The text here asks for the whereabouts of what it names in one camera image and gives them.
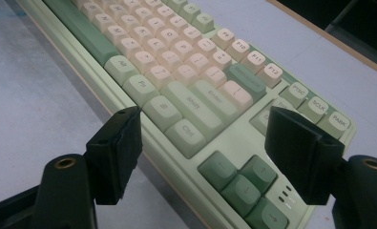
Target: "mechanical keyboard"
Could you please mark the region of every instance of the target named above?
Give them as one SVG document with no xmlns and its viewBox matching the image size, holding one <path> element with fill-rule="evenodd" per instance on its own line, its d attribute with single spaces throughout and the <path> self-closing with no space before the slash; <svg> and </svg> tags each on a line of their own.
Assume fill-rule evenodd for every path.
<svg viewBox="0 0 377 229">
<path fill-rule="evenodd" d="M 18 0 L 110 113 L 139 106 L 144 154 L 210 228 L 302 228 L 264 150 L 271 106 L 348 146 L 355 124 L 187 0 Z"/>
</svg>

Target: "ctrl key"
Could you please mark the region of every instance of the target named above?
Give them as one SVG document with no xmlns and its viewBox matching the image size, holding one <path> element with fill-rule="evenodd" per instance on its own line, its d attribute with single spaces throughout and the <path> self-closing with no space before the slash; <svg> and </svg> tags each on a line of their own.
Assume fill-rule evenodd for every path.
<svg viewBox="0 0 377 229">
<path fill-rule="evenodd" d="M 257 229 L 283 229 L 288 224 L 286 216 L 267 198 L 261 198 L 245 221 Z"/>
<path fill-rule="evenodd" d="M 182 119 L 171 126 L 165 135 L 187 159 L 194 156 L 206 144 L 205 136 L 187 119 Z"/>
</svg>

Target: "screw hole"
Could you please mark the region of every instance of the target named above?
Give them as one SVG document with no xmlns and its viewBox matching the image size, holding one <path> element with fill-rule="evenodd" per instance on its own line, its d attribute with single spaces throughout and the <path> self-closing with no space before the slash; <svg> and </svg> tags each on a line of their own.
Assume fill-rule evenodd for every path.
<svg viewBox="0 0 377 229">
<path fill-rule="evenodd" d="M 75 163 L 76 163 L 76 160 L 74 158 L 68 157 L 68 158 L 63 158 L 61 160 L 56 161 L 56 163 L 54 163 L 54 167 L 56 169 L 67 169 L 74 166 Z"/>
<path fill-rule="evenodd" d="M 367 167 L 374 169 L 374 170 L 377 170 L 377 160 L 375 160 L 375 159 L 363 159 L 363 163 Z"/>
</svg>

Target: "keyboard frame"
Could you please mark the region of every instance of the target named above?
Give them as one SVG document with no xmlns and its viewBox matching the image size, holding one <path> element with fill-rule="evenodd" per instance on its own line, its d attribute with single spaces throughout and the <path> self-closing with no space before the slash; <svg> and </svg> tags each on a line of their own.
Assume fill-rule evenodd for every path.
<svg viewBox="0 0 377 229">
<path fill-rule="evenodd" d="M 78 42 L 78 40 L 72 35 L 72 33 L 61 23 L 61 21 L 54 15 L 54 13 L 43 3 L 42 0 L 17 0 L 18 4 L 27 12 L 34 24 L 45 34 L 50 42 L 56 47 L 60 54 L 68 61 L 74 71 L 79 75 L 80 79 L 90 88 L 95 97 L 103 104 L 110 114 L 113 114 L 121 109 L 135 106 L 134 101 L 123 92 L 123 90 L 117 86 L 116 82 L 110 75 L 100 66 L 96 60 L 90 55 L 90 53 Z M 285 82 L 281 82 L 274 89 L 267 88 L 267 95 L 262 98 L 258 104 L 260 106 L 252 106 L 244 114 L 241 115 L 240 121 L 233 123 L 227 129 L 240 128 L 241 126 L 248 126 L 249 120 L 254 117 L 259 111 L 261 111 L 272 99 L 279 96 L 275 91 L 281 92 L 280 87 L 285 87 Z M 356 126 L 351 121 L 351 126 L 346 130 L 340 140 L 347 147 L 355 135 Z M 212 187 L 198 172 L 194 177 L 199 177 L 195 184 L 193 180 L 185 175 L 185 171 L 193 170 L 194 168 L 186 168 L 184 166 L 194 166 L 193 163 L 176 163 L 177 161 L 187 161 L 187 159 L 179 153 L 177 148 L 165 137 L 165 135 L 155 126 L 155 124 L 149 119 L 149 117 L 141 114 L 141 126 L 143 137 L 143 154 L 154 165 L 155 168 L 161 173 L 161 175 L 167 180 L 167 182 L 177 191 L 177 193 L 184 199 L 185 203 L 193 210 L 193 212 L 199 217 L 199 219 L 208 227 L 212 228 L 249 228 L 248 224 L 227 204 L 226 201 L 215 191 L 207 190 L 212 195 L 205 196 L 203 190 Z M 233 135 L 225 134 L 224 132 L 217 136 L 217 138 L 229 139 L 234 137 Z M 263 137 L 255 128 L 254 135 L 252 137 Z M 241 148 L 242 143 L 248 139 L 237 140 L 233 144 L 230 144 L 229 149 L 223 149 L 223 151 L 235 151 L 237 148 Z M 208 158 L 215 150 L 218 150 L 218 146 L 215 145 L 215 141 L 210 142 L 202 151 L 200 156 L 194 156 L 192 160 L 201 163 Z M 287 179 L 279 172 L 277 167 L 267 157 L 264 149 L 241 149 L 245 151 L 246 159 L 233 160 L 232 163 L 239 169 L 245 163 L 245 161 L 256 151 L 261 159 L 267 162 L 274 171 L 277 172 L 278 180 L 274 185 L 280 186 L 277 190 L 285 189 L 288 185 Z M 267 198 L 278 194 L 265 195 Z M 292 198 L 298 201 L 300 199 L 296 192 L 291 194 Z M 199 199 L 199 201 L 190 201 L 190 199 Z M 270 199 L 280 210 L 285 208 L 283 204 L 276 200 Z M 301 213 L 295 212 L 292 214 L 302 215 L 299 221 L 290 221 L 286 228 L 304 228 L 307 224 L 310 215 L 314 210 L 314 206 L 305 206 L 303 202 L 294 203 L 301 204 L 305 210 Z"/>
</svg>

